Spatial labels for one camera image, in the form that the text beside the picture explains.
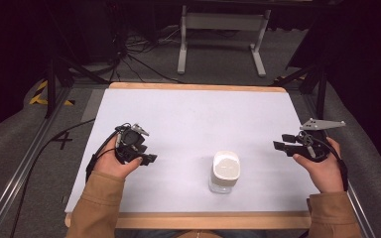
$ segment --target wooden table edge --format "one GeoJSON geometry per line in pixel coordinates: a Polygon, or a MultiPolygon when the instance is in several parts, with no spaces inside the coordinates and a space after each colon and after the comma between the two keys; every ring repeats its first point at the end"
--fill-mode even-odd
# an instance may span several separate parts
{"type": "MultiPolygon", "coordinates": [[[[70,226],[71,213],[64,223],[70,226]]],[[[308,211],[119,213],[116,228],[127,229],[309,229],[308,211]]]]}
{"type": "Polygon", "coordinates": [[[170,89],[170,90],[223,90],[223,91],[259,91],[287,92],[283,87],[240,86],[240,85],[208,85],[208,84],[177,84],[177,83],[142,83],[142,82],[112,82],[110,89],[170,89]]]}

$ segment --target hand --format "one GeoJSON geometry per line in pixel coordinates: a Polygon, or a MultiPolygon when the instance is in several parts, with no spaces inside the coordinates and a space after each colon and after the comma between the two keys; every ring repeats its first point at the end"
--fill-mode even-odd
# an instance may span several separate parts
{"type": "Polygon", "coordinates": [[[108,174],[110,176],[119,177],[126,179],[126,177],[131,174],[131,172],[137,169],[142,158],[138,157],[126,165],[120,164],[114,155],[114,148],[116,147],[116,136],[114,136],[107,145],[101,150],[100,158],[94,166],[94,170],[108,174]]]}
{"type": "MultiPolygon", "coordinates": [[[[329,137],[327,140],[340,157],[339,144],[329,137]]],[[[310,161],[298,154],[294,154],[293,158],[309,172],[314,185],[321,193],[344,191],[339,165],[333,153],[320,163],[310,161]]]]}

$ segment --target dark background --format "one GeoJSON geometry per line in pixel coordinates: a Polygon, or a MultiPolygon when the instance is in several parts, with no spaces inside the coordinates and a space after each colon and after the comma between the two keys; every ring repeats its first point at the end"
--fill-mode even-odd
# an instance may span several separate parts
{"type": "MultiPolygon", "coordinates": [[[[182,11],[80,2],[0,0],[0,123],[22,109],[27,91],[55,54],[78,63],[111,61],[122,50],[122,44],[111,44],[113,34],[121,42],[133,28],[155,40],[158,30],[178,23],[182,11]]],[[[343,15],[274,11],[269,27],[311,28],[290,65],[303,67],[326,54],[329,82],[381,155],[381,1],[343,4],[343,15]]]]}

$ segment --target yellow tape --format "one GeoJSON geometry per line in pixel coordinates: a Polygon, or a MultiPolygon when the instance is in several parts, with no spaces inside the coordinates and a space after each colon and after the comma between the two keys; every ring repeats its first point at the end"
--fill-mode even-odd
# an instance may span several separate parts
{"type": "MultiPolygon", "coordinates": [[[[49,104],[47,99],[41,99],[40,98],[40,96],[42,95],[46,86],[48,86],[48,81],[43,79],[42,83],[40,83],[39,87],[37,88],[36,92],[34,93],[33,98],[30,100],[30,104],[42,104],[42,105],[48,105],[49,104]]],[[[73,106],[73,105],[75,105],[75,100],[67,100],[63,105],[73,106]]]]}

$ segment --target metal bracket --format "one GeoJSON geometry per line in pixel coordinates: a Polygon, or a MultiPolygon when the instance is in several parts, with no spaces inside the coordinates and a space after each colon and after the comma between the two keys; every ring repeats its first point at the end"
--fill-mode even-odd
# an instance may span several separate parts
{"type": "Polygon", "coordinates": [[[133,126],[132,126],[132,131],[136,131],[138,132],[139,134],[144,134],[146,136],[150,136],[150,134],[146,131],[144,131],[144,129],[142,129],[142,127],[140,127],[137,123],[135,123],[133,126]]]}
{"type": "Polygon", "coordinates": [[[334,122],[334,121],[324,121],[311,118],[305,124],[303,124],[300,129],[305,131],[319,131],[329,128],[343,127],[345,126],[344,121],[334,122]]]}

